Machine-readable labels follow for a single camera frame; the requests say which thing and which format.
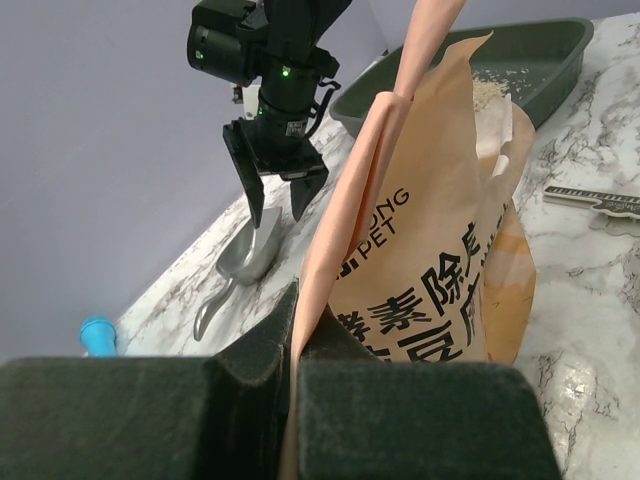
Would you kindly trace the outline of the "silver metal litter scoop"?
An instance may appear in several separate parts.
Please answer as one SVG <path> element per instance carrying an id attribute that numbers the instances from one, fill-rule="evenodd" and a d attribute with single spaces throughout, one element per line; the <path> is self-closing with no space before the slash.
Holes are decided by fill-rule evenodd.
<path id="1" fill-rule="evenodd" d="M 280 248 L 282 215 L 281 207 L 264 209 L 258 227 L 249 218 L 225 246 L 215 264 L 225 283 L 198 308 L 193 324 L 195 341 L 203 339 L 211 320 L 237 286 L 258 283 L 274 265 Z"/>

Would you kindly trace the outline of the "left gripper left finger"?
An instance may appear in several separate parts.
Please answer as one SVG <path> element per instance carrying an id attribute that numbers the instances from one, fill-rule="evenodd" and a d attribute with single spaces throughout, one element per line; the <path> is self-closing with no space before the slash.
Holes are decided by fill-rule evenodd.
<path id="1" fill-rule="evenodd" d="M 25 358 L 1 369 L 5 479 L 273 479 L 298 287 L 211 357 Z"/>

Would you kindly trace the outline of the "orange cat litter bag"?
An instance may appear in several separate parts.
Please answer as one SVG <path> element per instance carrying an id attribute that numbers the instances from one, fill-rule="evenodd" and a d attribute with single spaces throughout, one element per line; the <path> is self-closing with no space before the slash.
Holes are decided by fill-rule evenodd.
<path id="1" fill-rule="evenodd" d="M 535 139 L 507 95 L 473 103 L 476 37 L 436 52 L 462 9 L 420 1 L 300 278 L 290 371 L 323 313 L 384 362 L 512 364 L 536 271 L 513 196 Z"/>

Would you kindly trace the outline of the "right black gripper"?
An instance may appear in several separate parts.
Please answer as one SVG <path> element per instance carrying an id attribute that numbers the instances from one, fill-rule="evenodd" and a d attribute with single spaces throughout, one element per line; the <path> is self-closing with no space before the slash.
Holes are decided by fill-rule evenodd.
<path id="1" fill-rule="evenodd" d="M 258 101 L 252 119 L 238 118 L 223 126 L 223 139 L 240 178 L 252 224 L 261 225 L 264 185 L 260 177 L 277 175 L 291 181 L 291 211 L 299 221 L 324 187 L 328 169 L 307 135 L 309 113 L 288 112 Z"/>

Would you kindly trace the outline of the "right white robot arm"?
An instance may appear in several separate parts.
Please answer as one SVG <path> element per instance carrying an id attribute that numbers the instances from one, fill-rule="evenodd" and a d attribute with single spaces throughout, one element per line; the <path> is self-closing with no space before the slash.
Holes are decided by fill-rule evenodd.
<path id="1" fill-rule="evenodd" d="M 328 178 L 310 138 L 341 86 L 338 60 L 317 43 L 348 6 L 344 0 L 201 1 L 192 10 L 189 65 L 240 87 L 261 82 L 255 117 L 223 127 L 255 227 L 264 209 L 263 177 L 289 183 L 295 219 Z"/>

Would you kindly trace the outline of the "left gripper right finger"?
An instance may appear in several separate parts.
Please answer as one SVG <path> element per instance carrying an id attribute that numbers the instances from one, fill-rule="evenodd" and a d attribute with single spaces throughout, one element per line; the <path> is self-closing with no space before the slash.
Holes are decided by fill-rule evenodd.
<path id="1" fill-rule="evenodd" d="M 324 313 L 298 369 L 291 479 L 557 479 L 533 388 L 494 363 L 385 363 Z"/>

